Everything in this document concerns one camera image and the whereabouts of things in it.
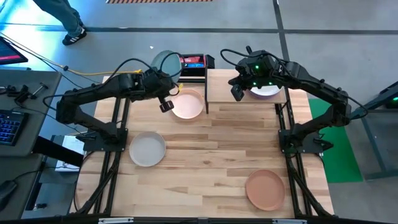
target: green mat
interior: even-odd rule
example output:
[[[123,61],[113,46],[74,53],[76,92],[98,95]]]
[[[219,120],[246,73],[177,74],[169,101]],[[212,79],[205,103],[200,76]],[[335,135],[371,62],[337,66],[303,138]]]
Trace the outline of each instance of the green mat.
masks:
[[[329,103],[321,99],[309,99],[309,102],[313,118],[323,114],[330,106]],[[335,145],[323,153],[328,183],[363,181],[345,128],[324,128],[320,133],[325,134],[324,140]]]

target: person's leg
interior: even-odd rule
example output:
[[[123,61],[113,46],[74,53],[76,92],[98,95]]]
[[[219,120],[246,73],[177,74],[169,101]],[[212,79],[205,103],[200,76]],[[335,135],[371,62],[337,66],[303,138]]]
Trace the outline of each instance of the person's leg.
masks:
[[[70,6],[69,0],[63,0],[63,1],[64,1],[65,4],[70,8],[70,10],[72,10],[73,15],[75,15],[76,18],[79,20],[79,25],[83,26],[83,22],[82,22],[81,19],[80,19],[80,14],[79,14],[79,12],[78,12],[76,9],[74,9],[74,8],[72,8],[72,7]]]
[[[79,18],[74,15],[72,8],[66,4],[66,0],[34,0],[34,2],[45,12],[57,18],[68,31],[63,44],[73,44],[80,38],[85,37],[85,30],[79,25]]]

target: white paper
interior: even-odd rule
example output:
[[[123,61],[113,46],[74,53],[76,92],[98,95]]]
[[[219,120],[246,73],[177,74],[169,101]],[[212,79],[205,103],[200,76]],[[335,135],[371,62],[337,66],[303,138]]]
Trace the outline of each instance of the white paper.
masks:
[[[85,143],[78,140],[75,136],[65,136],[62,142],[62,146],[73,150],[77,153],[80,153],[84,155],[83,147]],[[66,162],[63,161],[58,161],[56,167],[59,167],[55,169],[55,171],[59,172],[78,172],[79,167],[67,164]]]

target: keyboard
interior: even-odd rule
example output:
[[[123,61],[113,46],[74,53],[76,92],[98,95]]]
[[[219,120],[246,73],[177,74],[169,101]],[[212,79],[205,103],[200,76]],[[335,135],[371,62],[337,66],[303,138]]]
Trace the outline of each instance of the keyboard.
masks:
[[[0,110],[0,145],[15,146],[28,113]]]

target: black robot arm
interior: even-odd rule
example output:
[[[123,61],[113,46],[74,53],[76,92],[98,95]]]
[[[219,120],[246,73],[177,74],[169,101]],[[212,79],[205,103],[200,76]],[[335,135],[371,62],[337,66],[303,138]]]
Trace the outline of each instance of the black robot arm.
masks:
[[[297,62],[281,60],[265,50],[252,52],[250,47],[247,47],[247,50],[249,55],[245,55],[246,57],[235,65],[239,76],[228,82],[233,86],[231,92],[236,101],[242,100],[244,90],[277,85],[279,88],[284,86],[304,90],[331,104],[325,114],[304,124],[295,124],[282,141],[286,144],[285,147],[302,146],[306,136],[317,133],[322,128],[349,124],[351,106],[348,104],[347,92],[312,77]]]
[[[56,119],[63,124],[82,125],[99,133],[105,143],[116,143],[121,134],[116,123],[104,123],[84,113],[80,105],[110,97],[128,98],[131,102],[158,98],[161,111],[169,111],[174,106],[165,98],[170,95],[169,91],[175,84],[166,76],[167,74],[149,69],[144,73],[120,74],[104,84],[67,91],[57,103]]]

